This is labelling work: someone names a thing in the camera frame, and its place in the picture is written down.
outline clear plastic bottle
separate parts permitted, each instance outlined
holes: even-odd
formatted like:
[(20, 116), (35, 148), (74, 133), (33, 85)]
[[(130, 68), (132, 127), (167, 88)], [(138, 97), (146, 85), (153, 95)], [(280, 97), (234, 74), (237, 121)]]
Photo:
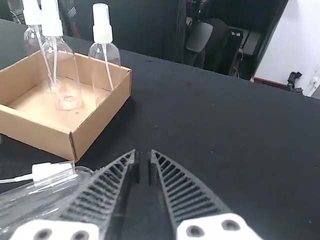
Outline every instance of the clear plastic bottle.
[(42, 13), (37, 0), (23, 0), (23, 16), (28, 28), (24, 32), (25, 50), (28, 55), (39, 51), (45, 40), (42, 35)]
[(41, 80), (44, 89), (51, 92), (50, 72), (48, 62), (45, 59), (43, 43), (45, 37), (42, 34), (42, 12), (37, 0), (23, 0), (23, 16), (28, 28), (24, 32), (24, 45), (27, 54), (30, 56), (37, 51), (42, 57), (38, 58), (38, 66), (41, 69)]
[(55, 88), (55, 103), (61, 110), (74, 110), (83, 101), (77, 69), (76, 56), (63, 40), (62, 22), (57, 0), (41, 0), (45, 36), (43, 51), (51, 72)]
[(97, 64), (92, 66), (92, 86), (95, 104), (98, 106), (119, 83), (121, 74), (121, 61), (118, 48), (112, 43), (113, 34), (110, 25), (109, 8), (107, 4), (96, 3), (93, 10), (93, 39), (94, 44), (89, 49), (89, 58), (102, 60), (105, 64), (104, 72)]
[(25, 50), (28, 55), (39, 51), (42, 43), (45, 42), (45, 37), (42, 35), (41, 25), (28, 25), (24, 32)]

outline black chair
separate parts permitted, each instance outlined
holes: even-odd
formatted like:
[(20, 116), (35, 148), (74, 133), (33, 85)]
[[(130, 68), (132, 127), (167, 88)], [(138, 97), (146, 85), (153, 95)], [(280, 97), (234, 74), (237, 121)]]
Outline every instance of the black chair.
[[(65, 29), (70, 36), (92, 41), (92, 5), (101, 1), (71, 1), (59, 0), (61, 15), (67, 25)], [(102, 2), (109, 5), (114, 43), (120, 49), (204, 67), (205, 46), (209, 39), (215, 37), (212, 36), (212, 24), (199, 21), (198, 13), (204, 8), (203, 0)], [(192, 24), (187, 24), (187, 11), (190, 12)]]

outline black table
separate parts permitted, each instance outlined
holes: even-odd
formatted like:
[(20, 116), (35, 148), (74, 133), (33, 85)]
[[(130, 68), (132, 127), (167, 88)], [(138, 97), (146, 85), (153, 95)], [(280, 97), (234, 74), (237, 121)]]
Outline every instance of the black table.
[[(24, 29), (0, 21), (1, 69), (24, 57)], [(82, 54), (91, 45), (66, 41)], [(141, 183), (130, 194), (123, 239), (165, 239), (147, 181), (151, 149), (199, 177), (264, 240), (320, 239), (320, 101), (129, 51), (121, 57), (132, 69), (132, 97), (78, 165), (97, 169), (139, 150)], [(0, 177), (61, 160), (5, 137)]]

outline white spray nozzle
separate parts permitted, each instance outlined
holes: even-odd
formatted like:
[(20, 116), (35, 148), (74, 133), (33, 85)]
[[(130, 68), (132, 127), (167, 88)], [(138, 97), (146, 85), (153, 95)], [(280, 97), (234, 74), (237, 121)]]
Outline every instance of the white spray nozzle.
[(22, 0), (23, 16), (26, 25), (41, 25), (42, 12), (37, 0)]
[(104, 3), (96, 3), (93, 10), (93, 39), (98, 44), (109, 44), (113, 41), (110, 25), (109, 7)]
[(41, 0), (42, 33), (46, 37), (62, 37), (64, 32), (59, 15), (58, 0)]

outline open cardboard box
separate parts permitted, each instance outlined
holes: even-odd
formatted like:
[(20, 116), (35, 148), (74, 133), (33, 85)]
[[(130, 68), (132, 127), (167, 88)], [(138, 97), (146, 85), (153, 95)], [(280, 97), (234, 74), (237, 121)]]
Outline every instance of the open cardboard box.
[[(41, 86), (39, 52), (0, 70), (0, 133), (68, 160), (79, 160), (131, 95), (131, 70), (120, 68), (113, 79), (114, 90), (107, 91), (96, 106), (91, 72), (105, 81), (105, 63), (75, 54), (83, 105), (71, 111), (55, 106), (53, 93)], [(59, 69), (68, 78), (70, 66)]]

